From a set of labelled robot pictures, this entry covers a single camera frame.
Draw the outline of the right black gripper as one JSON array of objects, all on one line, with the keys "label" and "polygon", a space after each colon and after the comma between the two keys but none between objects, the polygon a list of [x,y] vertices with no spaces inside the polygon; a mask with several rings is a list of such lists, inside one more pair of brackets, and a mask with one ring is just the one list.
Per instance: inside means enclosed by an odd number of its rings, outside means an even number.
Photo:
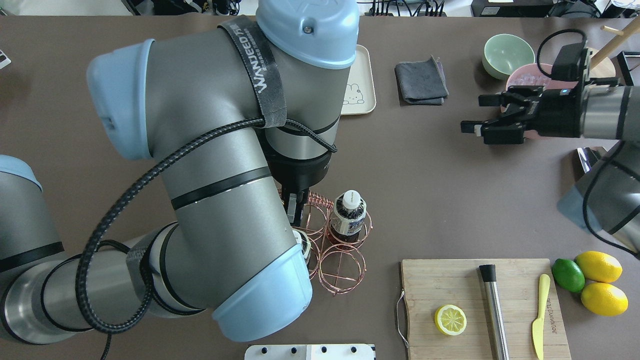
[{"label": "right black gripper", "polygon": [[525,138],[579,138],[581,132],[581,96],[576,89],[546,89],[543,86],[510,86],[505,91],[479,95],[480,107],[504,107],[514,114],[531,117],[520,120],[517,115],[502,113],[485,120],[461,121],[461,132],[482,137],[486,145],[520,145]]}]

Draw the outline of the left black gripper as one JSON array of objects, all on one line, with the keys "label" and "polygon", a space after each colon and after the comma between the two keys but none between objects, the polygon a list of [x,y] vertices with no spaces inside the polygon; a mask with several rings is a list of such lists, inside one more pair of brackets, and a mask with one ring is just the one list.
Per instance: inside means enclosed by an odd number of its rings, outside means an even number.
[{"label": "left black gripper", "polygon": [[292,227],[300,227],[309,200],[309,193],[304,192],[326,176],[332,153],[325,152],[311,159],[293,159],[278,153],[267,142],[263,142],[262,151],[267,162],[262,168],[262,176],[272,177],[281,185],[287,219]]}]

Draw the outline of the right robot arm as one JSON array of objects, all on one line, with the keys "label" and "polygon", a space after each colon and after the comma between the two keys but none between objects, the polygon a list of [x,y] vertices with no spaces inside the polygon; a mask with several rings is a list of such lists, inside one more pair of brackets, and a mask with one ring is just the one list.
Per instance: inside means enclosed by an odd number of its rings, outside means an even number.
[{"label": "right robot arm", "polygon": [[558,201],[557,209],[585,232],[639,257],[639,88],[512,86],[480,95],[482,107],[503,107],[497,117],[464,120],[463,133],[487,145],[523,144],[526,132],[548,138],[615,141]]}]

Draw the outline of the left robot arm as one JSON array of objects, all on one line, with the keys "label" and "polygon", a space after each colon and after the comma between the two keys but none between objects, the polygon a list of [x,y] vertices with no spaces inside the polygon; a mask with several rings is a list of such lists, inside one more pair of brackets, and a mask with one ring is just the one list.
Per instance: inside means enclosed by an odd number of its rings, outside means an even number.
[{"label": "left robot arm", "polygon": [[252,342],[294,322],[313,286],[292,225],[336,152],[359,19],[354,0],[261,0],[255,20],[96,57],[112,145],[156,164],[66,259],[32,169],[2,155],[1,337],[110,337],[211,309]]}]

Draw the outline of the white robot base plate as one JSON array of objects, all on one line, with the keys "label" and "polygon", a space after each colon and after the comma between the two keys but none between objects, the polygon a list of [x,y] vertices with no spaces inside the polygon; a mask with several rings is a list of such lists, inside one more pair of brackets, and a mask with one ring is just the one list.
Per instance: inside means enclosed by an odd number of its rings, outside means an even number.
[{"label": "white robot base plate", "polygon": [[254,344],[247,347],[245,360],[376,360],[373,344]]}]

